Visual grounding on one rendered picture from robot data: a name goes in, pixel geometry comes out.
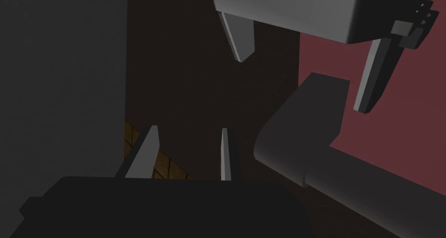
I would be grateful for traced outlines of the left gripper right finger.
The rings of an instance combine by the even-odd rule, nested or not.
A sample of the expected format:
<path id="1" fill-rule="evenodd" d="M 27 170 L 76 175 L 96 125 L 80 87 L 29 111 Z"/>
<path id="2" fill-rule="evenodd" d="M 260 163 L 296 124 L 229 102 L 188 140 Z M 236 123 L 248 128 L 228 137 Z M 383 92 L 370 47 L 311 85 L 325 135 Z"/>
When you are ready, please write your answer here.
<path id="1" fill-rule="evenodd" d="M 240 157 L 233 129 L 222 129 L 220 156 L 220 179 L 222 181 L 241 181 Z"/>

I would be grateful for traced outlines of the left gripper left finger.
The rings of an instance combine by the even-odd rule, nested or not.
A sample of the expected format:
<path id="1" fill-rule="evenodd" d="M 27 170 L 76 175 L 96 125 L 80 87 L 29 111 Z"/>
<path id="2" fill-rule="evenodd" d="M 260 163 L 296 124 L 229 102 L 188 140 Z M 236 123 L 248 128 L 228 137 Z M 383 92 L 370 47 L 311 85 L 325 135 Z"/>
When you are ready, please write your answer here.
<path id="1" fill-rule="evenodd" d="M 158 127 L 156 125 L 145 127 L 115 174 L 115 178 L 151 179 L 159 147 Z"/>

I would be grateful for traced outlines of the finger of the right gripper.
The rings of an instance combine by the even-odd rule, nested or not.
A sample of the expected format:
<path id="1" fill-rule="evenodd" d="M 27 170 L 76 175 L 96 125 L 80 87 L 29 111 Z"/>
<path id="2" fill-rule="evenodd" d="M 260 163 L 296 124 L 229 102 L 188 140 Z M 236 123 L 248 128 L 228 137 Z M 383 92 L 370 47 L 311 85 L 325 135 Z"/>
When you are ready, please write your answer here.
<path id="1" fill-rule="evenodd" d="M 354 103 L 354 110 L 371 112 L 390 80 L 404 51 L 400 37 L 373 40 Z"/>

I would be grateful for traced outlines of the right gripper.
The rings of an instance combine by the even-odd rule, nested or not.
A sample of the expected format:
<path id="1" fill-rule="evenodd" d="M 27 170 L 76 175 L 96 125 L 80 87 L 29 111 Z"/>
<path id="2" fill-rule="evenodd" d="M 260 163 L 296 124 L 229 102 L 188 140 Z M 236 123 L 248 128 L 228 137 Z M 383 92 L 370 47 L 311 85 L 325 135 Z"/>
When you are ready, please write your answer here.
<path id="1" fill-rule="evenodd" d="M 430 0 L 213 0 L 234 58 L 255 52 L 254 22 L 345 44 L 390 37 L 418 43 L 438 12 Z"/>

